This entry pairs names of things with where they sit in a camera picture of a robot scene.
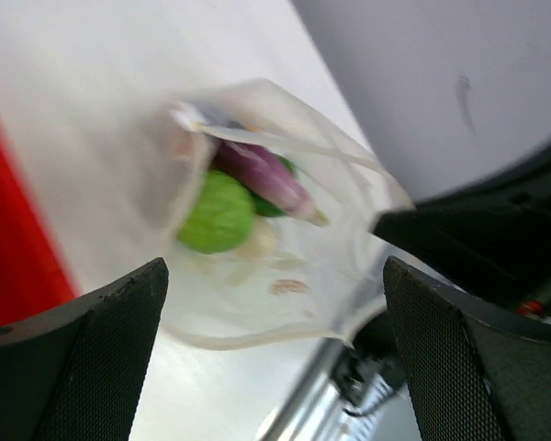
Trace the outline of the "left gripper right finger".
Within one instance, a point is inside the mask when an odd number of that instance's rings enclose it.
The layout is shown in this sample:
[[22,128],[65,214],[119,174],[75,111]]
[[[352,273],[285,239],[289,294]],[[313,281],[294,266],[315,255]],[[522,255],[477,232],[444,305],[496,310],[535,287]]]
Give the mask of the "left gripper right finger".
[[551,324],[391,256],[384,290],[424,440],[551,440]]

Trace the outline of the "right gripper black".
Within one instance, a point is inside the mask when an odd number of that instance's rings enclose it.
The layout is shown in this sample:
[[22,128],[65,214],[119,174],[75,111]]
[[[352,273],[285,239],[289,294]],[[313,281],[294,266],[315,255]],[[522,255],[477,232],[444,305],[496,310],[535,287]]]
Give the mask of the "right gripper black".
[[551,318],[551,141],[484,182],[384,213],[374,234],[471,295]]

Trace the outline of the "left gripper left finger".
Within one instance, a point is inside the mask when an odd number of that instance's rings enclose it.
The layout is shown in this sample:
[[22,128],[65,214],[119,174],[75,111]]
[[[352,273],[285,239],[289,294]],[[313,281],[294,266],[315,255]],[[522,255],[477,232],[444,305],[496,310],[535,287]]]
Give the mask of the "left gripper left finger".
[[156,258],[0,327],[0,440],[126,440],[169,283]]

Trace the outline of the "round green cabbage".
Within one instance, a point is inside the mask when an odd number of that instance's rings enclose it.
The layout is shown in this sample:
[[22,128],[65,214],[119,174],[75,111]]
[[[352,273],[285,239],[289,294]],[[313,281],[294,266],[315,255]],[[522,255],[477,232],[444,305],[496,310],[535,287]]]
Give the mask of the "round green cabbage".
[[176,237],[182,245],[201,254],[228,252],[247,240],[254,217],[248,190],[230,175],[211,170]]

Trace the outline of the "clear zip top bag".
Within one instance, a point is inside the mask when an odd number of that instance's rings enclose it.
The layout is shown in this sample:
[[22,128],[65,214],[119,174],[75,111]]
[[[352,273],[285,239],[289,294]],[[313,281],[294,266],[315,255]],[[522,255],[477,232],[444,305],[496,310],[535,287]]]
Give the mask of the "clear zip top bag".
[[182,95],[177,118],[200,142],[255,143],[290,160],[329,223],[264,218],[277,244],[256,260],[236,249],[200,254],[170,245],[167,333],[214,351],[303,338],[347,342],[384,310],[381,274],[393,249],[371,227],[412,203],[371,151],[267,80]]

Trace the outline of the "purple eggplant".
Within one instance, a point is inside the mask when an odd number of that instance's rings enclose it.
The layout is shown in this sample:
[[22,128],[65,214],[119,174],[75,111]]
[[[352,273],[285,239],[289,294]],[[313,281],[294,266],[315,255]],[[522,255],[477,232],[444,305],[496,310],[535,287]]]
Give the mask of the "purple eggplant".
[[320,227],[329,223],[305,187],[264,147],[220,141],[214,164],[287,216]]

